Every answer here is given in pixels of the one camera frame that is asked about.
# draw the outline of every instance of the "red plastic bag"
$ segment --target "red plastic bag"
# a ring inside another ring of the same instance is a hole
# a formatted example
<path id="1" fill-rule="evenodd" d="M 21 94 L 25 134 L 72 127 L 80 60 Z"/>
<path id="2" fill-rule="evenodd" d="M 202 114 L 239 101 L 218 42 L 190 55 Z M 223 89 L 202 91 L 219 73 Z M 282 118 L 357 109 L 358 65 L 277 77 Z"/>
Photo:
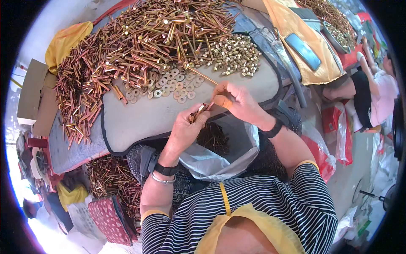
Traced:
<path id="1" fill-rule="evenodd" d="M 322 121 L 326 144 L 336 142 L 335 158 L 343 165 L 352 164 L 352 128 L 344 104 L 335 102 L 323 109 Z"/>
<path id="2" fill-rule="evenodd" d="M 327 183 L 335 172 L 335 157 L 330 155 L 323 137 L 311 123 L 302 123 L 302 139 L 313 154 L 320 175 Z"/>

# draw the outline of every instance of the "woman's right hand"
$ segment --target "woman's right hand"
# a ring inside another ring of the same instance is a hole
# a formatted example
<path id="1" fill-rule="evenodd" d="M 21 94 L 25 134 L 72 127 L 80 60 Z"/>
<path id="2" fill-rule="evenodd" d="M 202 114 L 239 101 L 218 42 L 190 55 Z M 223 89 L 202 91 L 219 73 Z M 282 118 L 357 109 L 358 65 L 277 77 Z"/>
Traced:
<path id="1" fill-rule="evenodd" d="M 228 109 L 236 118 L 253 124 L 263 131 L 270 131 L 275 125 L 275 118 L 258 105 L 245 86 L 236 86 L 223 81 L 214 88 L 212 101 Z"/>

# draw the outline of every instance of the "silver bangle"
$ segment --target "silver bangle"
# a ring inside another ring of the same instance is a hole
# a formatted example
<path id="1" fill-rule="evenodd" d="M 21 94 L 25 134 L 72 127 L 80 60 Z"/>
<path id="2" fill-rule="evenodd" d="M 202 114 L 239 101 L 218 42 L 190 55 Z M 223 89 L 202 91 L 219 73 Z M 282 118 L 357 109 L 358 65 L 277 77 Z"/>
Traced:
<path id="1" fill-rule="evenodd" d="M 174 178 L 173 178 L 173 180 L 172 180 L 172 181 L 163 181 L 163 180 L 158 179 L 156 176 L 154 176 L 154 174 L 153 174 L 153 173 L 151 173 L 151 177 L 152 177 L 152 179 L 154 179 L 155 181 L 158 181 L 158 182 L 160 182 L 160 183 L 164 183 L 164 184 L 168 184 L 168 183 L 174 183 L 174 182 L 175 182 L 175 180 L 176 180 L 176 176 L 173 176 Z"/>

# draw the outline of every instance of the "black and white striped shirt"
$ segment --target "black and white striped shirt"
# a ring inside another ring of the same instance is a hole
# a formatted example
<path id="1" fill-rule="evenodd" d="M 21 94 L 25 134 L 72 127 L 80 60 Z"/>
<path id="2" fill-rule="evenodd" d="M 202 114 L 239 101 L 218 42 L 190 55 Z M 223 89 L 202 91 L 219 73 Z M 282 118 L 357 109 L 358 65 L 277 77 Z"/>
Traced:
<path id="1" fill-rule="evenodd" d="M 333 201 L 315 165 L 304 163 L 283 183 L 272 176 L 252 176 L 223 182 L 231 212 L 252 204 L 255 210 L 279 218 L 299 237 L 306 253 L 328 253 L 337 229 Z M 193 253 L 217 215 L 225 215 L 218 183 L 188 196 L 170 219 L 148 215 L 142 224 L 143 253 Z"/>

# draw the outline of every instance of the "woman's left hand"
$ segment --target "woman's left hand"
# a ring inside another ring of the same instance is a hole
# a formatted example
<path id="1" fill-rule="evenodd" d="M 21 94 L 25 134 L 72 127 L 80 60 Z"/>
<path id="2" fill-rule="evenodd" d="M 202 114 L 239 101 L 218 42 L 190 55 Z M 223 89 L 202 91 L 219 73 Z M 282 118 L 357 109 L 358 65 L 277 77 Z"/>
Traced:
<path id="1" fill-rule="evenodd" d="M 159 157 L 159 164 L 164 167 L 174 167 L 178 163 L 180 154 L 186 150 L 197 138 L 200 130 L 210 117 L 208 111 L 199 114 L 195 122 L 189 123 L 190 113 L 198 111 L 201 104 L 195 104 L 189 109 L 180 112 L 172 127 L 171 136 Z"/>

